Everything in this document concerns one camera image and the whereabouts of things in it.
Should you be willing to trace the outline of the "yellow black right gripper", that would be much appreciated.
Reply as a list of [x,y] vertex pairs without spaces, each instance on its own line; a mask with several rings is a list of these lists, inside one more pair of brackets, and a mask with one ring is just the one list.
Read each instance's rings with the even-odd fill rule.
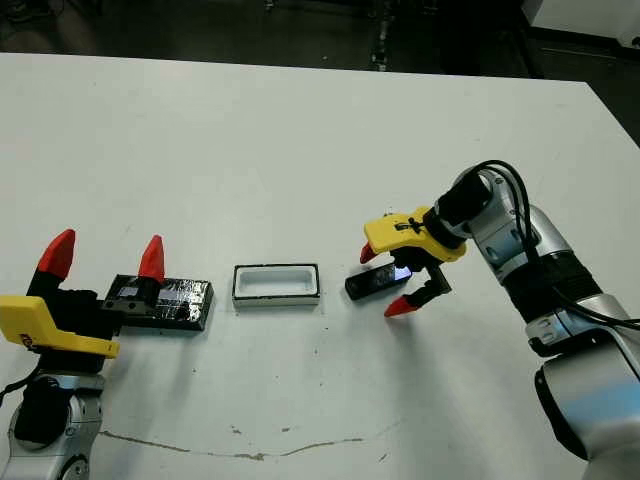
[[466,253],[466,239],[451,233],[434,207],[418,207],[410,214],[388,214],[364,225],[366,244],[360,262],[368,263],[388,253],[396,267],[412,273],[426,271],[425,286],[395,299],[385,310],[391,318],[419,310],[431,300],[449,293],[451,287],[441,266],[457,261]]

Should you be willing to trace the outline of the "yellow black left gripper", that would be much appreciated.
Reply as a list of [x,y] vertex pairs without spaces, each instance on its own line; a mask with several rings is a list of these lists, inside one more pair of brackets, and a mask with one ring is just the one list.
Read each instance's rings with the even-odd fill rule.
[[[42,254],[26,296],[1,297],[1,333],[11,343],[39,356],[43,370],[97,374],[114,359],[120,344],[114,337],[138,311],[109,308],[91,290],[58,290],[73,261],[76,232],[66,229]],[[138,269],[142,300],[156,300],[165,280],[160,235],[147,245]]]

